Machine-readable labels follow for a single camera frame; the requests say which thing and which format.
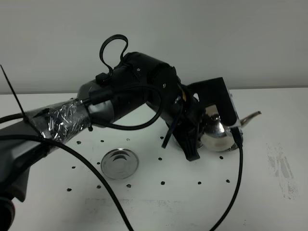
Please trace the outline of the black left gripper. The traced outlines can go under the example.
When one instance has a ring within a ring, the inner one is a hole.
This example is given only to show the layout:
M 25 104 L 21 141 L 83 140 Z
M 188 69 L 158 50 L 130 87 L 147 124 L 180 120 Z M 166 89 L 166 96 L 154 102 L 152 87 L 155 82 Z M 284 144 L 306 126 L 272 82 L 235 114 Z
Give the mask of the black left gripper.
M 200 145 L 201 108 L 193 95 L 198 91 L 201 81 L 189 85 L 180 83 L 178 79 L 161 79 L 158 87 L 164 99 L 161 118 L 168 126 L 162 147 L 166 148 L 171 136 L 182 148 L 188 161 L 200 158 L 197 149 Z

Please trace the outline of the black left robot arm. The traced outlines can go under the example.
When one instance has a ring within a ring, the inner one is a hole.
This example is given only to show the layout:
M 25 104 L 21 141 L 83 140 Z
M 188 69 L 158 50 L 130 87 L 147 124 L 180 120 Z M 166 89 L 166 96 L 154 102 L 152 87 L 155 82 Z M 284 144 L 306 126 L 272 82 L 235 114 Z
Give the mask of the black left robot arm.
M 101 73 L 75 99 L 3 117 L 17 119 L 0 131 L 0 228 L 14 220 L 14 198 L 24 201 L 30 167 L 91 126 L 139 130 L 162 118 L 188 161 L 199 158 L 200 113 L 197 100 L 181 84 L 176 69 L 139 52 L 122 55 L 116 67 Z

